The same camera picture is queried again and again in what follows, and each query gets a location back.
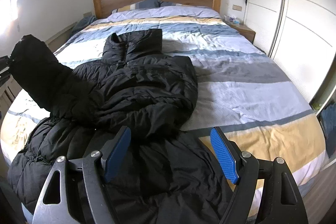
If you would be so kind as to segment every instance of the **light switch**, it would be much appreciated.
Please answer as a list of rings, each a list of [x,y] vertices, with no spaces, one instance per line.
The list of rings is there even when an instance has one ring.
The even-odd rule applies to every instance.
[[[243,7],[238,6],[238,5],[233,5],[233,6],[232,6],[232,10],[236,10],[236,11],[241,12],[241,11],[243,10]]]

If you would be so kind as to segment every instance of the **yellow stripe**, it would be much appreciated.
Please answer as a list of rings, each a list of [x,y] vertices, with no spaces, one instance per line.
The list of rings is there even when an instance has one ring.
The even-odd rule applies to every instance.
[[[122,8],[119,8],[117,10],[117,12],[129,11],[130,9],[131,9],[131,6],[130,5],[126,5],[126,6],[122,7]]]
[[[140,19],[126,19],[118,22],[100,23],[97,25],[88,26],[83,31],[95,31],[99,29],[104,29],[106,27],[112,26],[123,26],[128,24],[143,24],[143,23],[197,23],[205,25],[226,25],[219,18],[193,18],[193,17],[181,17],[181,16],[171,16],[164,18],[140,18]]]
[[[292,173],[326,148],[322,129],[314,114],[284,125],[256,127],[230,132],[226,136],[240,150],[249,151],[258,159],[273,161],[276,157],[284,158]],[[214,153],[209,136],[199,139]],[[257,189],[262,186],[263,180],[258,180]]]
[[[35,127],[36,123],[31,119],[7,113],[2,122],[0,138],[14,151],[19,152]]]

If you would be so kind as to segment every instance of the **wall socket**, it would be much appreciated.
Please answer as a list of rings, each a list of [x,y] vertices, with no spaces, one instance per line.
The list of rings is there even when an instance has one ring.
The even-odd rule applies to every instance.
[[[87,12],[87,13],[83,14],[83,17],[89,17],[89,16],[92,16],[92,12]]]
[[[233,6],[232,6],[232,10],[236,10],[236,11],[241,12],[241,11],[243,10],[243,7],[238,6],[238,5],[233,5]]]

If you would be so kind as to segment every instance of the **bedsheet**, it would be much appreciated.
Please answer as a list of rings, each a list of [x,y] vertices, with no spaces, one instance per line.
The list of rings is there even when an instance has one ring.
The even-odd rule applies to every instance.
[[[111,33],[149,28],[163,30],[164,53],[189,56],[196,70],[198,101],[182,130],[199,137],[213,151],[210,129],[220,126],[228,139],[256,158],[283,157],[299,186],[307,185],[319,172],[325,140],[309,104],[273,60],[214,10],[168,6],[114,13],[75,34],[55,55],[62,64],[75,68],[101,58]],[[9,164],[33,128],[48,116],[27,92],[19,93],[1,128],[1,147]],[[257,213],[262,191],[259,180],[249,216]]]

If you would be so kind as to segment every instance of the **black puffer jacket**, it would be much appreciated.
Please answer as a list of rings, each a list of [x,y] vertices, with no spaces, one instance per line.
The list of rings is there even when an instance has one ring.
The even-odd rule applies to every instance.
[[[121,222],[218,223],[231,190],[211,152],[178,132],[196,105],[195,71],[188,57],[170,57],[161,48],[160,29],[114,33],[101,60],[72,70],[31,35],[16,44],[12,75],[50,111],[8,172],[30,212],[58,156],[99,150],[126,125],[132,142],[106,186]]]

